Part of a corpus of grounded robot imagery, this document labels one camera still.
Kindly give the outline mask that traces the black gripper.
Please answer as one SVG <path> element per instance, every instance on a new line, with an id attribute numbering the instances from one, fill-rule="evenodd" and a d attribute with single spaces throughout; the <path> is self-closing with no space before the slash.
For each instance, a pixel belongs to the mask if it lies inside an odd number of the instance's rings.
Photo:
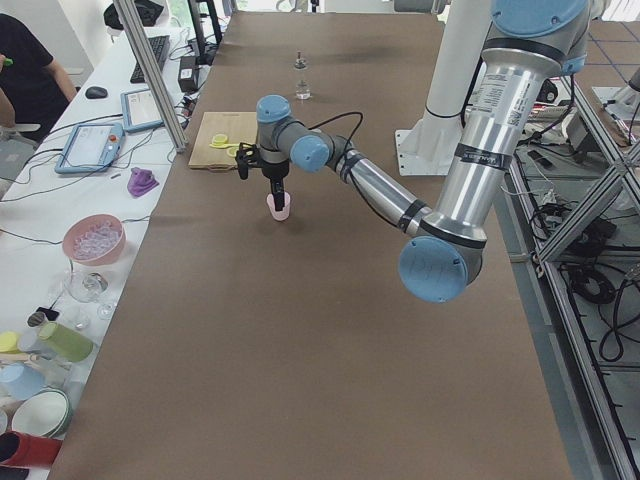
<path id="1" fill-rule="evenodd" d="M 273 209 L 283 210 L 285 206 L 284 178 L 287 176 L 287 162 L 264 162 L 261 166 L 262 174 L 270 180 L 271 199 Z"/>

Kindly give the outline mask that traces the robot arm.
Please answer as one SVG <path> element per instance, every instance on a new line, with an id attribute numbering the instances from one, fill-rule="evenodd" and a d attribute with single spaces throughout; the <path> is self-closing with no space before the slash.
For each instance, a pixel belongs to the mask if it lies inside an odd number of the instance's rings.
<path id="1" fill-rule="evenodd" d="M 398 264 L 405 288 L 428 302 L 455 298 L 482 268 L 484 222 L 541 86 L 583 67 L 586 33 L 597 14 L 591 1 L 492 2 L 481 51 L 486 73 L 434 208 L 349 140 L 307 128 L 284 97 L 261 98 L 255 163 L 271 181 L 276 208 L 284 205 L 290 165 L 307 172 L 331 168 L 375 213 L 409 235 Z"/>

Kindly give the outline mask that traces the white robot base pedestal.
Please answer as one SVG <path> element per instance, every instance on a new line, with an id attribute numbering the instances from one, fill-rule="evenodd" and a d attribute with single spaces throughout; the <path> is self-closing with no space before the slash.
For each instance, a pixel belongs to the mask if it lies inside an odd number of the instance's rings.
<path id="1" fill-rule="evenodd" d="M 396 156 L 403 176 L 444 175 L 462 135 L 467 94 L 475 85 L 490 28 L 489 1 L 428 1 L 437 14 L 449 7 L 424 114 L 410 130 L 398 130 Z"/>

